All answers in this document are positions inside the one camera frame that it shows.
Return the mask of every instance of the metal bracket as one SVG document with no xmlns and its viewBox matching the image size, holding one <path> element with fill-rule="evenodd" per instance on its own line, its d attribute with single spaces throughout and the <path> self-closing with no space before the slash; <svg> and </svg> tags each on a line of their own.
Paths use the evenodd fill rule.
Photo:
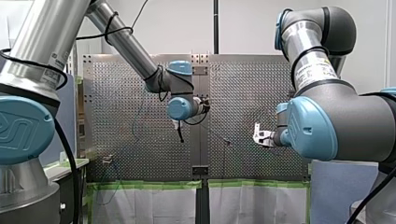
<svg viewBox="0 0 396 224">
<path fill-rule="evenodd" d="M 194 76 L 207 76 L 209 73 L 209 55 L 192 54 L 191 65 L 192 65 L 192 74 Z"/>
<path fill-rule="evenodd" d="M 192 166 L 192 174 L 193 175 L 208 175 L 209 167 L 207 165 Z"/>
</svg>

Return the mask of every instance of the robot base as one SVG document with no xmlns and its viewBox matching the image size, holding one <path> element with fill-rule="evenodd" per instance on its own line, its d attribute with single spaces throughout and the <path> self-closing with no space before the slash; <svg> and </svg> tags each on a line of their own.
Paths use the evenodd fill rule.
<svg viewBox="0 0 396 224">
<path fill-rule="evenodd" d="M 59 185 L 51 183 L 48 194 L 29 203 L 0 209 L 2 224 L 59 224 L 61 222 Z"/>
</svg>

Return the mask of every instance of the white wall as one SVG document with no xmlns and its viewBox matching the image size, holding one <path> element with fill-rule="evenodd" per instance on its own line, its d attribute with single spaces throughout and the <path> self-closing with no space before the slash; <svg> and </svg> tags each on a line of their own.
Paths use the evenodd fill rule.
<svg viewBox="0 0 396 224">
<path fill-rule="evenodd" d="M 386 87 L 388 3 L 391 0 L 321 0 L 323 6 L 341 7 L 356 22 L 358 38 L 347 56 L 342 78 L 358 93 L 379 91 Z"/>
<path fill-rule="evenodd" d="M 319 5 L 319 0 L 219 0 L 219 52 L 281 54 L 274 47 L 277 15 L 287 7 Z"/>
<path fill-rule="evenodd" d="M 132 25 L 144 0 L 107 0 Z M 134 35 L 150 54 L 205 53 L 213 49 L 212 0 L 148 1 Z M 103 50 L 111 51 L 105 41 Z"/>
</svg>

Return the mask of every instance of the green tape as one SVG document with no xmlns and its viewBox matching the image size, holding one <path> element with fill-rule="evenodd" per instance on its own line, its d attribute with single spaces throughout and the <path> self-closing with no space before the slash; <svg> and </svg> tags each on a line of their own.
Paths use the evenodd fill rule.
<svg viewBox="0 0 396 224">
<path fill-rule="evenodd" d="M 147 182 L 147 181 L 121 181 L 109 183 L 90 183 L 88 188 L 94 190 L 106 189 L 200 189 L 201 181 L 177 182 Z"/>
<path fill-rule="evenodd" d="M 311 184 L 308 184 L 308 188 L 306 189 L 306 224 L 311 222 Z"/>
<path fill-rule="evenodd" d="M 87 187 L 88 224 L 92 224 L 93 213 L 93 188 Z"/>
<path fill-rule="evenodd" d="M 309 182 L 299 181 L 275 181 L 275 180 L 248 180 L 248 179 L 227 179 L 208 180 L 210 188 L 232 188 L 242 186 L 273 187 L 286 189 L 307 189 Z"/>
</svg>

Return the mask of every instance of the logo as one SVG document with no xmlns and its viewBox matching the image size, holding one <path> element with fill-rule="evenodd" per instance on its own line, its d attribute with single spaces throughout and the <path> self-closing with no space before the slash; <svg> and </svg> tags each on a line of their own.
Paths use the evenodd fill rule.
<svg viewBox="0 0 396 224">
<path fill-rule="evenodd" d="M 0 113 L 0 149 L 29 150 L 37 120 Z"/>
</svg>

